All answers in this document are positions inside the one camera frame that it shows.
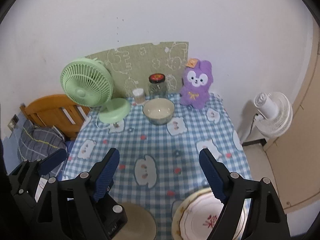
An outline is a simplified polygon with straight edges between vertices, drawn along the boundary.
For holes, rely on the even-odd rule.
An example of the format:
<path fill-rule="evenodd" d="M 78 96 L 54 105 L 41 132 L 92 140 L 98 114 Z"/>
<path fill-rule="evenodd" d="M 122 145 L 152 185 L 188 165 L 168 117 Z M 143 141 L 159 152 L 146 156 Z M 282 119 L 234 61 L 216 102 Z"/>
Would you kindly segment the blue floral bowl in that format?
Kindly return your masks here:
<path fill-rule="evenodd" d="M 175 105 L 165 98 L 147 101 L 143 106 L 143 114 L 154 125 L 167 124 L 173 117 Z"/>
<path fill-rule="evenodd" d="M 127 223 L 114 236 L 119 240 L 153 240 L 157 236 L 157 223 L 153 215 L 143 207 L 132 203 L 122 204 Z"/>

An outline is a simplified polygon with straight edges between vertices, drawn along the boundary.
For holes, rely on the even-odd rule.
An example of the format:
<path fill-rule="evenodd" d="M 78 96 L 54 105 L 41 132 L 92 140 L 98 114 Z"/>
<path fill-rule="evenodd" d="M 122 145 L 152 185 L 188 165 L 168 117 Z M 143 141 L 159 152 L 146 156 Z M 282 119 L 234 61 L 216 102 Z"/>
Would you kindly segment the dark plaid pillow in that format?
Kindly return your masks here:
<path fill-rule="evenodd" d="M 65 136 L 57 127 L 40 127 L 25 121 L 18 139 L 17 154 L 21 161 L 44 159 L 60 148 L 67 147 Z"/>

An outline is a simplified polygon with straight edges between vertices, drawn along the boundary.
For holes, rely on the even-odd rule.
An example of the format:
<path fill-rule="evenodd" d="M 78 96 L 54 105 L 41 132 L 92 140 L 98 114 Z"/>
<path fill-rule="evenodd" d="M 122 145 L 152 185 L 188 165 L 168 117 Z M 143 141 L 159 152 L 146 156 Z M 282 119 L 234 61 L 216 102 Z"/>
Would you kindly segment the blue checkered tablecloth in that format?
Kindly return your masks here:
<path fill-rule="evenodd" d="M 174 210 L 191 193 L 207 187 L 199 152 L 207 148 L 231 172 L 249 179 L 251 173 L 236 130 L 222 99 L 211 95 L 203 109 L 180 104 L 178 94 L 168 96 L 175 105 L 168 124 L 154 125 L 143 108 L 132 105 L 129 115 L 114 125 L 89 112 L 68 157 L 62 178 L 73 179 L 116 148 L 120 161 L 111 196 L 149 210 L 157 223 L 157 238 L 171 239 Z"/>

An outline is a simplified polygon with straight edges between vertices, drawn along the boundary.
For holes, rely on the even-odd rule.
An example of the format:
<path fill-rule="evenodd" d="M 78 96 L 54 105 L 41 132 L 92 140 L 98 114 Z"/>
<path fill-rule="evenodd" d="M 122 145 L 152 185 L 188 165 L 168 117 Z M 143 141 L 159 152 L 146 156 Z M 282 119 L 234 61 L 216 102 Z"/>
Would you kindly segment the white clip fan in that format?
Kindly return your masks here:
<path fill-rule="evenodd" d="M 256 121 L 258 131 L 267 138 L 282 136 L 290 127 L 293 108 L 281 92 L 259 93 L 253 100 L 259 112 Z"/>

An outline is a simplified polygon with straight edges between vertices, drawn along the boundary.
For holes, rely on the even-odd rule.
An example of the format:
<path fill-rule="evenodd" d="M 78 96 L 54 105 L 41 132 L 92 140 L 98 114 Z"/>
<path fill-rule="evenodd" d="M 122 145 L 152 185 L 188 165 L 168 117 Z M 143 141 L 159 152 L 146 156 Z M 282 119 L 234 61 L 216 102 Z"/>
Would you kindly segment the toothpick container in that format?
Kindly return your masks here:
<path fill-rule="evenodd" d="M 132 94 L 137 105 L 143 105 L 146 102 L 144 89 L 136 88 L 132 91 Z"/>

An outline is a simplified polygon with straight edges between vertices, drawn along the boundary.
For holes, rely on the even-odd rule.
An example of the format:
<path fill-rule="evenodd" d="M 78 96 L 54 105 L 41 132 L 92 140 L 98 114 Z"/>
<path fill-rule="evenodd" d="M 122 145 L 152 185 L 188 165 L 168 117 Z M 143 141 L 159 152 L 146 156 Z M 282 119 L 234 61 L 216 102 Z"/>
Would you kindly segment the green desk fan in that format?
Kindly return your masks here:
<path fill-rule="evenodd" d="M 124 98 L 112 98 L 114 82 L 103 61 L 96 58 L 73 60 L 63 69 L 60 83 L 64 93 L 77 105 L 98 108 L 105 124 L 123 120 L 131 111 Z"/>

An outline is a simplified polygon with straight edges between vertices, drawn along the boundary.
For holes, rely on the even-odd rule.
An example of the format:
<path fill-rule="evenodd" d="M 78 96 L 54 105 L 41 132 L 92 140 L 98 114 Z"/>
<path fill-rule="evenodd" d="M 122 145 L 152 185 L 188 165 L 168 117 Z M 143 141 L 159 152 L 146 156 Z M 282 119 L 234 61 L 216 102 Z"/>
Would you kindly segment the purple plush bunny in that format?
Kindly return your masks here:
<path fill-rule="evenodd" d="M 195 109 L 204 108 L 209 100 L 209 89 L 214 79 L 212 64 L 207 60 L 189 59 L 182 77 L 180 104 Z"/>

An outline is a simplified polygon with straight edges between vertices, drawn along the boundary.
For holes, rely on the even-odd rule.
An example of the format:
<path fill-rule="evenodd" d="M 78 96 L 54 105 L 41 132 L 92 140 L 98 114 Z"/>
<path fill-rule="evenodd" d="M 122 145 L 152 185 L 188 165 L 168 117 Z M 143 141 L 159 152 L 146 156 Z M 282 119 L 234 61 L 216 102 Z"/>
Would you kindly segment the glass jar black lid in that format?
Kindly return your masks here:
<path fill-rule="evenodd" d="M 167 98 L 168 88 L 164 74 L 155 73 L 150 75 L 148 88 L 150 99 Z"/>

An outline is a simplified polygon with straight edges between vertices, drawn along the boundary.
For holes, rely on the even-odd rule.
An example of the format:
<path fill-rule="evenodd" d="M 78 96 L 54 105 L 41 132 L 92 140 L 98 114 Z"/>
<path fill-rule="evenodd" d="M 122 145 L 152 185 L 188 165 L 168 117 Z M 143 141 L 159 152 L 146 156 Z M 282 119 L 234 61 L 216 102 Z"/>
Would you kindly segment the wall power socket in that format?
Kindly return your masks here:
<path fill-rule="evenodd" d="M 13 131 L 16 127 L 16 125 L 18 124 L 19 118 L 18 116 L 15 114 L 9 121 L 8 123 L 8 128 Z"/>

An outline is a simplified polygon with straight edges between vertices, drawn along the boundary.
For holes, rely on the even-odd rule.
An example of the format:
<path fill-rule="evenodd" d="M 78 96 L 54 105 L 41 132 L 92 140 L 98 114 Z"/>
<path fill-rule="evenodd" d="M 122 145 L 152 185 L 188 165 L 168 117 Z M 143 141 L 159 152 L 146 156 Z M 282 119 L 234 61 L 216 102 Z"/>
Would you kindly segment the green cartoon wall mat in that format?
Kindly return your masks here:
<path fill-rule="evenodd" d="M 169 93 L 182 87 L 182 75 L 188 61 L 189 42 L 174 41 L 158 44 L 144 43 L 109 49 L 87 55 L 101 61 L 113 77 L 113 97 L 128 98 L 135 88 L 149 93 L 149 76 L 165 75 Z"/>

